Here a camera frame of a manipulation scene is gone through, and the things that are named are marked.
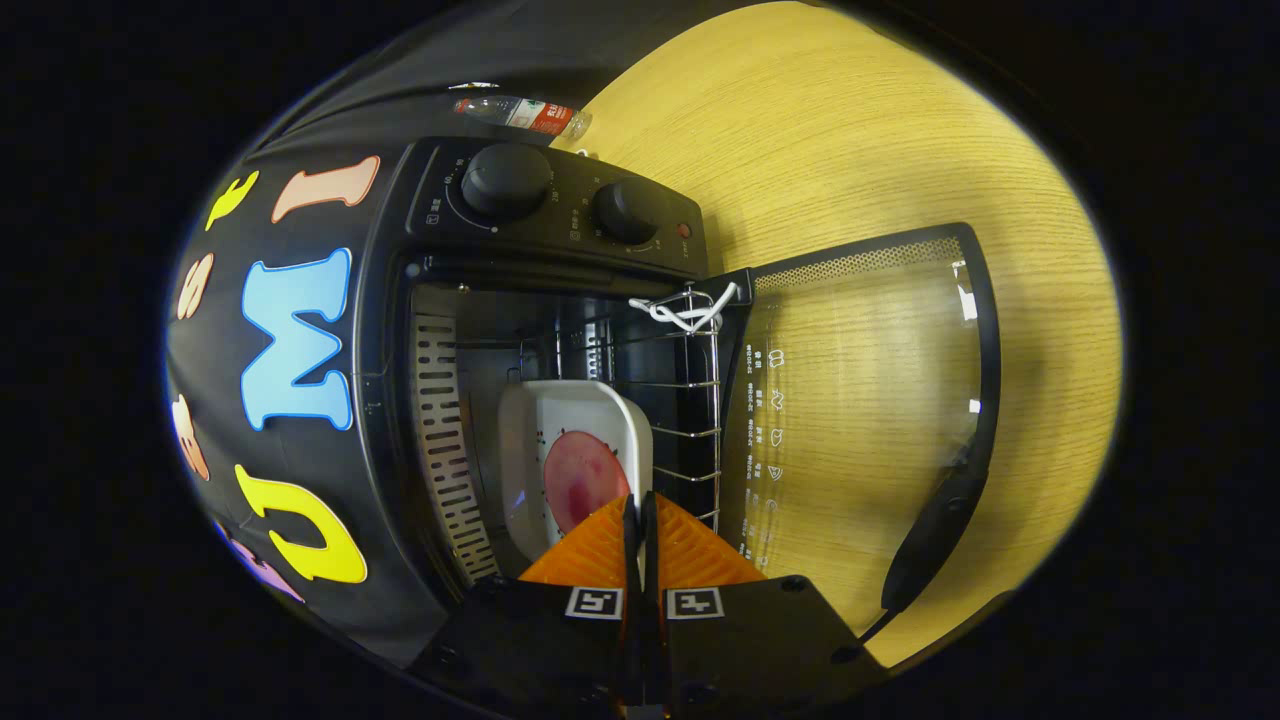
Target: ham slice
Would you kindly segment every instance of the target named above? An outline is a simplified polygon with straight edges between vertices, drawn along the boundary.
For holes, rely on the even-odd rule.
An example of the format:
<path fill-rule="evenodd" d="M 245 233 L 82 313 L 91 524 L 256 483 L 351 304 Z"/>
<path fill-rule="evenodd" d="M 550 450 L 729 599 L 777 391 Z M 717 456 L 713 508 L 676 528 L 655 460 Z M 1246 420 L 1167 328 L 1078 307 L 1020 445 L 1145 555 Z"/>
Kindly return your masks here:
<path fill-rule="evenodd" d="M 595 436 L 571 430 L 552 443 L 543 462 L 547 503 L 568 534 L 591 512 L 631 492 L 618 459 Z"/>

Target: white string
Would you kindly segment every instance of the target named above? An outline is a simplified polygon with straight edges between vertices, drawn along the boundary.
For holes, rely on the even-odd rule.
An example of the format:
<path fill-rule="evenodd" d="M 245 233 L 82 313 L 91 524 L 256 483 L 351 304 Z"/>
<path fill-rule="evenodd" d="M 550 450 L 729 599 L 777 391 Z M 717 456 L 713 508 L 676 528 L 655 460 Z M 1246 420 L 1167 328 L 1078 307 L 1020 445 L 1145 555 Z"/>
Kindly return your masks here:
<path fill-rule="evenodd" d="M 699 307 L 696 310 L 681 310 L 673 313 L 666 305 L 658 305 L 655 302 L 649 302 L 640 300 L 639 297 L 632 297 L 630 305 L 636 310 L 644 310 L 649 313 L 649 316 L 659 323 L 672 323 L 680 329 L 692 333 L 698 332 L 699 328 L 705 325 L 708 322 L 712 323 L 712 329 L 718 331 L 721 325 L 719 311 L 724 309 L 733 293 L 737 292 L 737 283 L 731 282 L 724 287 L 724 292 L 721 293 L 719 300 L 717 300 L 710 307 Z M 685 320 L 698 318 L 698 322 L 690 325 Z"/>

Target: water bottle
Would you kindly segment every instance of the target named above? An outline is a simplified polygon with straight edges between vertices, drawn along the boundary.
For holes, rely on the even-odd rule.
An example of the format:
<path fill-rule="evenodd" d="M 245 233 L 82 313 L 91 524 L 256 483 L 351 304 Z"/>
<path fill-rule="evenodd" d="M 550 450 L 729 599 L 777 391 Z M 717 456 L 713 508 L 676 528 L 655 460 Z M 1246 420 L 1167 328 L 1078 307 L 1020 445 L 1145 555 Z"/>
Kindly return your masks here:
<path fill-rule="evenodd" d="M 584 110 L 511 95 L 463 97 L 453 105 L 453 111 L 495 126 L 559 135 L 568 140 L 582 137 L 591 124 L 591 114 Z"/>

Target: control panel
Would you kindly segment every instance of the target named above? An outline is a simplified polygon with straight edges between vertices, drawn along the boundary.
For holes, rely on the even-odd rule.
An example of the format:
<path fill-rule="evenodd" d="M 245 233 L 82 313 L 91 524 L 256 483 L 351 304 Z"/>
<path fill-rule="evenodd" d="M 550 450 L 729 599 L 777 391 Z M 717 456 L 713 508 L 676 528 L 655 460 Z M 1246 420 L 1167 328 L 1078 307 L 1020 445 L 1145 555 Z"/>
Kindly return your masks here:
<path fill-rule="evenodd" d="M 707 275 L 701 209 L 622 168 L 492 138 L 424 138 L 406 229 L 481 256 L 553 256 L 682 279 Z M 421 167 L 421 163 L 410 163 Z"/>

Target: blue letter m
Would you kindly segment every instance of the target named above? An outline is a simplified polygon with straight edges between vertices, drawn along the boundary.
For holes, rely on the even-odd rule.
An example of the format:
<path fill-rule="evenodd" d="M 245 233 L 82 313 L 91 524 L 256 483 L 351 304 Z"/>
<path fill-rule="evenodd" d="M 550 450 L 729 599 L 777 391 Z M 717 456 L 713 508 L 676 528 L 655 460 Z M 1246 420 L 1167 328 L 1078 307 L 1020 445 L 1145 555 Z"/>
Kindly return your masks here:
<path fill-rule="evenodd" d="M 351 393 L 338 370 L 324 380 L 297 380 L 342 350 L 342 341 L 306 320 L 302 313 L 319 313 L 337 322 L 347 309 L 351 251 L 339 247 L 316 263 L 268 268 L 259 260 L 244 278 L 242 310 L 257 329 L 271 336 L 266 347 L 241 375 L 244 415 L 255 430 L 268 418 L 328 418 L 334 428 L 351 428 Z"/>

